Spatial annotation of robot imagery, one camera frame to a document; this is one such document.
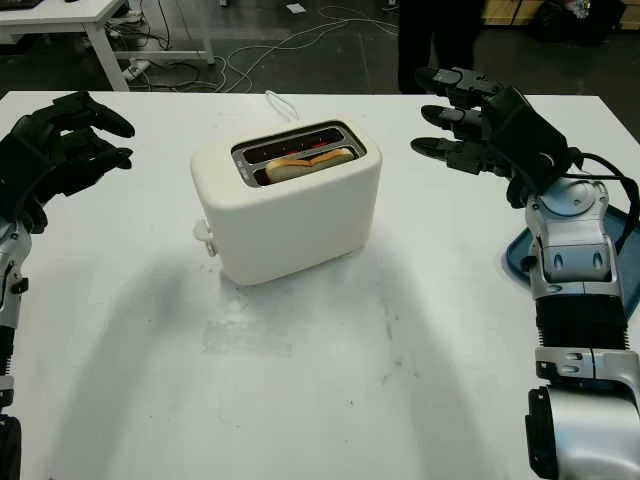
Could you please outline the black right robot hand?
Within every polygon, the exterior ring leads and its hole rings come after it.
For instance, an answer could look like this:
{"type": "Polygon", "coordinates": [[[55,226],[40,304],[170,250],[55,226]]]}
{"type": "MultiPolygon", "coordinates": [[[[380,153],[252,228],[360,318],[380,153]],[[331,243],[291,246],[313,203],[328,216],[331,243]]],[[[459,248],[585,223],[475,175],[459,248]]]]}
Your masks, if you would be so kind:
{"type": "Polygon", "coordinates": [[[453,170],[508,179],[508,203],[523,208],[532,193],[531,172],[509,142],[540,130],[540,117],[530,102],[513,87],[459,67],[420,68],[415,79],[420,87],[448,99],[448,107],[422,106],[421,115],[454,138],[418,137],[410,142],[411,148],[453,170]]]}

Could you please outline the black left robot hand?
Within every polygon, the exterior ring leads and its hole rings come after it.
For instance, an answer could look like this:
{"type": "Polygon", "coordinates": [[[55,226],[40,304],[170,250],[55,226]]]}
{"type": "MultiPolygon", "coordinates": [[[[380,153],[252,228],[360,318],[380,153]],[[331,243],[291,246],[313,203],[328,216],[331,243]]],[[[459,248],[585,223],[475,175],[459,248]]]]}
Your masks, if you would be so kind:
{"type": "Polygon", "coordinates": [[[53,197],[90,188],[113,169],[130,169],[133,151],[99,137],[99,130],[135,135],[129,121],[85,91],[22,116],[1,139],[1,218],[40,234],[53,197]]]}

